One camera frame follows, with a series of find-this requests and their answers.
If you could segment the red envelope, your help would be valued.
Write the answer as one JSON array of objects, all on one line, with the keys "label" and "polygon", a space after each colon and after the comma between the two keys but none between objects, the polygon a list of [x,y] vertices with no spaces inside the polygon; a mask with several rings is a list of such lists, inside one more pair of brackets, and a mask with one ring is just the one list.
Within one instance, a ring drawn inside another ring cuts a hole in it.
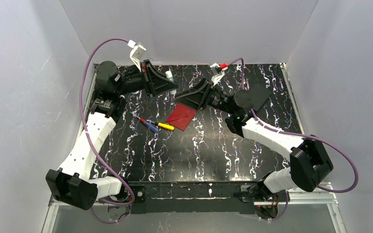
[{"label": "red envelope", "polygon": [[166,119],[166,122],[181,131],[185,131],[196,113],[196,110],[178,103]]}]

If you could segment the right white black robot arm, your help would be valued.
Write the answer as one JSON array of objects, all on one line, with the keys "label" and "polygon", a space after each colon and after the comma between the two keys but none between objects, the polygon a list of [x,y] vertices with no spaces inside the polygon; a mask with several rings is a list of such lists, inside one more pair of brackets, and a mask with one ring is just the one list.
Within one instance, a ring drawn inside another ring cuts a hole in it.
[{"label": "right white black robot arm", "polygon": [[294,188],[312,192],[333,170],[333,164],[317,139],[297,137],[255,119],[254,107],[262,105],[270,94],[268,90],[257,92],[252,88],[227,95],[209,80],[201,80],[193,88],[177,93],[175,100],[192,110],[211,106],[229,113],[224,121],[232,133],[267,146],[289,161],[289,167],[270,172],[250,188],[250,193],[270,195]]}]

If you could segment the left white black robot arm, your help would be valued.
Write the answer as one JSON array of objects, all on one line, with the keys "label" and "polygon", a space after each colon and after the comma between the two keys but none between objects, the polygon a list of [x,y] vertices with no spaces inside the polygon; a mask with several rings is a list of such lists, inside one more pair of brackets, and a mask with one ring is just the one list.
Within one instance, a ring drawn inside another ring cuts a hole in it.
[{"label": "left white black robot arm", "polygon": [[101,198],[118,195],[122,182],[115,176],[90,178],[90,171],[107,136],[112,132],[126,107],[125,94],[142,91],[151,97],[179,87],[149,60],[141,66],[129,66],[119,72],[112,61],[95,66],[95,86],[88,109],[84,111],[85,127],[73,149],[58,167],[50,169],[46,182],[55,200],[82,210],[90,209]]}]

